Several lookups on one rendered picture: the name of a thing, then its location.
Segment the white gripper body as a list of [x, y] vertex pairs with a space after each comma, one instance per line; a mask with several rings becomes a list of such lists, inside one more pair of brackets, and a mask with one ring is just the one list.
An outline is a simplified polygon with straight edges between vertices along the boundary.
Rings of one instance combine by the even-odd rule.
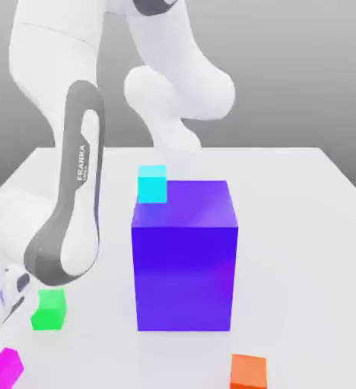
[[17, 308], [9, 312], [0, 323], [0, 352], [5, 347], [18, 345], [26, 328], [30, 328], [30, 317], [39, 303], [35, 289], [26, 292], [18, 299]]

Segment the small green cube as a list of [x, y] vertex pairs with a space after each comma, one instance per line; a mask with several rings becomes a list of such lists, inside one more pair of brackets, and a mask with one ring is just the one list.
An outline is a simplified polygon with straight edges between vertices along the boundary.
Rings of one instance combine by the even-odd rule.
[[61, 330], [65, 321], [67, 304], [65, 290], [40, 289], [39, 304], [30, 318], [34, 330]]

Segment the small magenta cube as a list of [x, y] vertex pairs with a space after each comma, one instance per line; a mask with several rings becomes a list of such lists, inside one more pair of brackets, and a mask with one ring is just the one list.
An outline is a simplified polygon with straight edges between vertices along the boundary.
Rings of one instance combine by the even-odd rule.
[[5, 347], [0, 352], [0, 389], [12, 389], [24, 372], [18, 351]]

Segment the small cyan cube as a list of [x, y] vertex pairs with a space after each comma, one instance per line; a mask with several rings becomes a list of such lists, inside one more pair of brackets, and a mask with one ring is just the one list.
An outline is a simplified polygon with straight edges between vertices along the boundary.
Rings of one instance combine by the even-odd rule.
[[166, 166], [140, 166], [138, 168], [138, 203], [162, 204], [166, 202]]

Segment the small orange cube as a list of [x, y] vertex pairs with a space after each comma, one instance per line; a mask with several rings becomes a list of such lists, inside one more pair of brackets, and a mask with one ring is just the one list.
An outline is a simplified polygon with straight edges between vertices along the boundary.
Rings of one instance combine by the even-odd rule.
[[266, 359], [233, 354], [230, 389], [268, 389]]

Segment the large purple box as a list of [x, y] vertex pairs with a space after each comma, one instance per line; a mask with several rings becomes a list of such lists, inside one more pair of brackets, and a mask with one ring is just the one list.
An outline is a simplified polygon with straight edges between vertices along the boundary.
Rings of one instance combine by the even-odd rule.
[[139, 331], [228, 331], [239, 226], [225, 181], [169, 181], [167, 202], [135, 205]]

